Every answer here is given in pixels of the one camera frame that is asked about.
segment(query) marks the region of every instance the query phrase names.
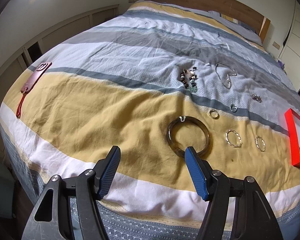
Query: red box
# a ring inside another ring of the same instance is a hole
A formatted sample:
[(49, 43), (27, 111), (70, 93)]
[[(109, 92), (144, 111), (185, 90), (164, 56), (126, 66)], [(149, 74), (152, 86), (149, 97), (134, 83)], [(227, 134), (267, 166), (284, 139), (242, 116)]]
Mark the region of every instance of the red box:
[(290, 138), (291, 165), (300, 168), (300, 115), (291, 108), (284, 114)]

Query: bed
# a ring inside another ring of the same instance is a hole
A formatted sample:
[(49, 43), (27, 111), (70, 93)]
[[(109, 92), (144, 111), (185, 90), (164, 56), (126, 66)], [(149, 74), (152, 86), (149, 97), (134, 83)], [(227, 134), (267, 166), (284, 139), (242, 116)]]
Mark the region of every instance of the bed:
[[(228, 177), (253, 176), (284, 239), (293, 239), (300, 229), (300, 169), (290, 165), (284, 113), (292, 108), (300, 115), (300, 97), (261, 46), (269, 24), (236, 0), (144, 0), (49, 50), (16, 80), (0, 108), (5, 148), (31, 201), (52, 175), (76, 176), (118, 145), (118, 171), (98, 202), (109, 238), (195, 238), (207, 203), (165, 137), (172, 120), (189, 115), (210, 131), (203, 158)], [(20, 88), (41, 62), (52, 65), (16, 118)], [(193, 67), (197, 92), (180, 81), (180, 72)], [(240, 134), (241, 147), (227, 144), (228, 129)], [(256, 147), (256, 136), (264, 139), (265, 152)], [(191, 125), (175, 139), (198, 151), (204, 140)], [(78, 240), (75, 198), (71, 209)], [(233, 214), (231, 199), (223, 239), (230, 238)]]

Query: electrical outlet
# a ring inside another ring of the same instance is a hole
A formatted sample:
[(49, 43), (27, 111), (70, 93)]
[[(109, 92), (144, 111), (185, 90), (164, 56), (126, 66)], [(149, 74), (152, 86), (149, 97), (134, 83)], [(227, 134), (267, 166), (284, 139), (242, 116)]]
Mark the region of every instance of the electrical outlet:
[(272, 44), (276, 49), (280, 49), (280, 45), (278, 43), (276, 43), (275, 41)]
[(131, 2), (136, 2), (136, 1), (138, 1), (138, 0), (129, 0), (129, 3), (131, 3)]

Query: brown bangle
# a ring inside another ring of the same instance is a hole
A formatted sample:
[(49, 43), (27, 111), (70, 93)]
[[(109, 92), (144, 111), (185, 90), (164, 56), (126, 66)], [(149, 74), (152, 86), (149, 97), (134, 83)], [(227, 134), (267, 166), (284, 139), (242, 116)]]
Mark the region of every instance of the brown bangle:
[(198, 119), (191, 117), (191, 116), (179, 116), (178, 118), (176, 118), (175, 120), (173, 120), (168, 128), (167, 128), (167, 133), (166, 133), (166, 138), (168, 141), (168, 144), (170, 146), (170, 148), (175, 152), (176, 155), (178, 155), (179, 157), (184, 158), (185, 157), (185, 152), (183, 150), (181, 150), (180, 148), (178, 148), (175, 143), (172, 141), (171, 138), (171, 130), (172, 128), (179, 122), (191, 122), (194, 123), (196, 126), (198, 126), (204, 133), (205, 137), (206, 137), (206, 145), (204, 146), (204, 149), (200, 152), (198, 152), (198, 155), (204, 155), (210, 145), (210, 133), (207, 129), (207, 127)]

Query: blue gripper pad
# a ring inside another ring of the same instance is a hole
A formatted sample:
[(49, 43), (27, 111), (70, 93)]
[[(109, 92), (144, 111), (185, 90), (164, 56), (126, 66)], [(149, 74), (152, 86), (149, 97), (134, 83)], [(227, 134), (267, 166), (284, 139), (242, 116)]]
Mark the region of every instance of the blue gripper pad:
[(118, 148), (112, 156), (105, 173), (100, 178), (100, 190), (98, 194), (100, 196), (100, 199), (102, 199), (105, 195), (108, 194), (114, 175), (118, 169), (120, 159), (121, 153), (120, 149)]
[(207, 200), (208, 191), (206, 178), (189, 148), (185, 151), (185, 161), (197, 194), (202, 197), (203, 200)]

